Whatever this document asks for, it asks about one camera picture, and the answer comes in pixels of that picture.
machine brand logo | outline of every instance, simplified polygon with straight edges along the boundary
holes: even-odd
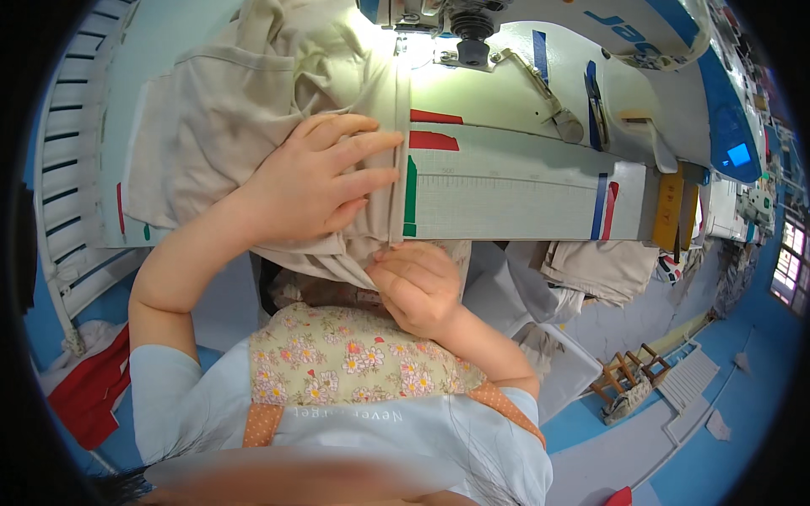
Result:
[[[654,45],[650,44],[649,42],[647,42],[646,38],[638,30],[636,30],[629,24],[626,23],[623,24],[625,21],[619,16],[612,16],[610,18],[600,18],[591,11],[585,11],[584,14],[591,17],[592,19],[596,19],[605,26],[613,27],[612,30],[618,36],[630,42],[631,44],[635,44],[636,49],[638,49],[641,53],[652,52],[658,55],[661,54],[659,49],[656,48]]]

digital display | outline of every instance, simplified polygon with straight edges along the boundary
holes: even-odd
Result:
[[[739,146],[734,146],[732,149],[728,150],[727,153],[735,167],[739,167],[751,161],[751,155],[748,154],[748,148],[744,143]]]

wooden stool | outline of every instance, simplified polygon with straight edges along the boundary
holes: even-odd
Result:
[[[619,379],[613,377],[613,371],[619,371]],[[625,387],[621,386],[620,381],[622,380],[622,376],[624,376],[627,381],[632,385],[636,386],[637,382],[636,379],[633,377],[633,373],[630,372],[630,368],[627,367],[627,363],[625,362],[625,358],[621,356],[621,353],[618,351],[616,352],[616,364],[615,365],[605,365],[602,364],[602,377],[599,378],[597,381],[594,381],[590,384],[591,389],[596,392],[609,406],[613,403],[613,399],[611,399],[605,392],[604,389],[608,386],[613,387],[617,393],[623,393],[625,391]]]
[[[670,364],[667,364],[667,361],[664,360],[661,357],[661,355],[656,353],[652,348],[648,347],[644,343],[642,343],[642,349],[644,349],[644,351],[649,353],[650,357],[652,357],[652,360],[650,361],[649,364],[644,364],[641,360],[638,359],[637,356],[633,354],[632,351],[627,352],[627,358],[631,359],[634,364],[636,364],[639,368],[642,369],[642,371],[644,372],[644,376],[647,376],[647,379],[650,380],[650,383],[653,385],[653,388],[655,388],[656,386],[660,385],[661,381],[663,381],[663,378],[667,375],[669,370],[672,369],[672,366]],[[663,367],[663,369],[658,371],[657,374],[653,374],[653,372],[650,369],[656,363],[661,364],[661,367]]]

left hand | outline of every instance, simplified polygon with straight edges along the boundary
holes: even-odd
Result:
[[[406,332],[441,344],[464,307],[458,302],[458,267],[430,243],[412,240],[374,254],[366,268],[382,303]]]
[[[393,149],[399,132],[373,132],[377,120],[357,114],[319,114],[290,137],[228,196],[251,244],[313,239],[347,227],[369,202],[364,196],[399,178],[395,168],[342,174],[362,159]],[[340,140],[343,136],[353,137]]]

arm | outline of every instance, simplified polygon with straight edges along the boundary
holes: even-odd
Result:
[[[130,295],[130,349],[162,344],[198,360],[191,309],[225,264],[253,244],[311,239],[345,228],[364,195],[396,181],[393,168],[342,175],[401,134],[368,133],[371,118],[313,116],[268,156],[239,189],[169,234],[141,266]]]
[[[458,302],[458,269],[450,258],[424,242],[391,248],[377,252],[367,271],[399,326],[474,364],[495,385],[520,388],[536,399],[539,380],[517,343]]]

